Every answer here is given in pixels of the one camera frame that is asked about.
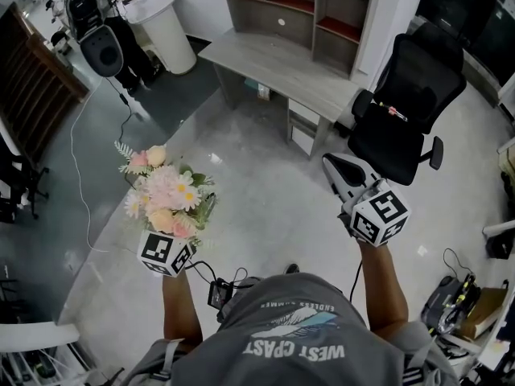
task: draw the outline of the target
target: black office chair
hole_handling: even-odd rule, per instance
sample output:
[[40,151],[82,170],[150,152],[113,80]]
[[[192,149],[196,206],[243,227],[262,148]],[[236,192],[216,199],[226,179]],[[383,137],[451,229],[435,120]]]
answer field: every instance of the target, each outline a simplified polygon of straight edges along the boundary
[[[13,166],[13,163],[20,163],[21,170]],[[35,214],[35,195],[41,195],[48,199],[48,193],[41,193],[38,184],[43,174],[48,173],[48,168],[40,172],[32,168],[31,163],[23,156],[15,156],[10,152],[9,147],[0,136],[0,180],[10,188],[10,197],[0,196],[0,221],[14,223],[18,204],[22,201],[23,194],[28,191],[27,199],[31,202],[32,216],[38,219]]]
[[[381,176],[407,186],[420,162],[430,160],[438,170],[443,142],[435,137],[433,149],[422,155],[424,134],[430,133],[440,113],[467,87],[463,63],[459,44],[430,23],[412,35],[398,35],[376,92],[362,91],[352,106],[356,117],[348,140],[352,152]],[[389,106],[407,121],[391,115]]]

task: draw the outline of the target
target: wooden railing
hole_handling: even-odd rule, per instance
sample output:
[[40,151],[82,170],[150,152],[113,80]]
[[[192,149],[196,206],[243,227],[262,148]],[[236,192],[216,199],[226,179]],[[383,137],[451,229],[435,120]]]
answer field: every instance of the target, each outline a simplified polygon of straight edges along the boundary
[[87,93],[13,3],[0,18],[0,118],[18,149],[38,162]]

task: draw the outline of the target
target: chair armrest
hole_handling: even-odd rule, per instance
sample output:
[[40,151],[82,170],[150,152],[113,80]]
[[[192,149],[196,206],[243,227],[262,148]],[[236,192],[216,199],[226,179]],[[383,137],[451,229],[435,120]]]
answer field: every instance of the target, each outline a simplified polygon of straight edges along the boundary
[[12,156],[13,163],[25,163],[27,160],[23,156],[16,156],[13,154]]
[[352,105],[352,114],[356,117],[356,119],[362,118],[365,113],[367,113],[367,109],[369,108],[370,103],[372,103],[373,93],[369,90],[361,90],[360,94],[357,95],[354,100],[354,104]]
[[420,163],[429,160],[429,166],[438,170],[442,166],[443,160],[443,142],[438,136],[433,139],[433,149],[423,154],[420,158]]

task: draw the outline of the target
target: bouquet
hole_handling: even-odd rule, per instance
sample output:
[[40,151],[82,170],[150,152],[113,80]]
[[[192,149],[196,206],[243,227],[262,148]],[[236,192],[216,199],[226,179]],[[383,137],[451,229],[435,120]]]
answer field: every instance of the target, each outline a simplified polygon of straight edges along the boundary
[[127,195],[127,215],[143,219],[156,232],[200,245],[199,231],[205,229],[216,204],[216,195],[209,190],[212,179],[188,165],[165,165],[165,146],[136,153],[124,143],[114,145],[127,161],[120,172],[139,175]]

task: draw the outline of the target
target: concrete floor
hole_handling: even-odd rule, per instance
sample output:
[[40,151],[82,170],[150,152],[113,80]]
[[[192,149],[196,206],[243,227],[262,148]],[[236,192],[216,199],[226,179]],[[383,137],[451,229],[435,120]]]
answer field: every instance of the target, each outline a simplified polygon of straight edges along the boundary
[[[203,105],[216,107],[216,96]],[[323,152],[346,150],[346,141],[332,134],[309,161],[285,143],[285,122],[283,108],[248,97],[234,112],[224,109],[184,154],[195,170],[212,175],[220,197],[203,236],[206,247],[196,259],[226,280],[240,266],[266,277],[295,261],[348,295],[360,254],[336,218],[340,202],[320,165]],[[449,274],[442,259],[447,247],[476,272],[480,285],[499,286],[513,278],[512,262],[486,258],[481,232],[499,221],[505,208],[496,148],[509,138],[508,124],[469,86],[432,134],[445,144],[443,165],[440,171],[421,165],[414,183],[401,187],[413,216],[389,244],[412,319]],[[428,136],[426,149],[431,143]],[[76,321],[82,342],[106,374],[133,367],[163,334],[161,278],[123,250],[135,250],[138,235],[118,207],[100,238],[109,253],[90,253],[78,279],[81,287],[68,299],[68,319]],[[452,257],[447,261],[456,266]],[[211,279],[208,270],[200,272]],[[464,277],[463,270],[458,273]],[[218,328],[216,311],[207,305],[208,285],[195,270],[187,274],[206,338]],[[354,305],[366,317],[362,278]]]
[[[193,43],[198,52],[202,45]],[[71,62],[90,88],[100,78],[72,53]],[[115,79],[115,85],[122,89]],[[125,124],[123,141],[136,150],[163,144],[218,87],[212,65],[198,60],[187,75],[165,73],[151,89],[141,87],[130,105],[135,115]],[[40,184],[50,193],[47,203],[37,205],[39,220],[22,213],[15,225],[0,229],[0,256],[7,259],[10,275],[21,281],[25,298],[35,307],[36,319],[54,319],[90,249],[86,245],[87,212],[80,201],[78,176],[70,153],[70,129],[82,105],[73,110],[41,161],[51,172]],[[117,168],[123,158],[113,146],[129,110],[108,81],[87,104],[74,129],[74,150],[82,175],[84,198],[92,213],[90,241],[98,238],[107,220],[128,190]]]

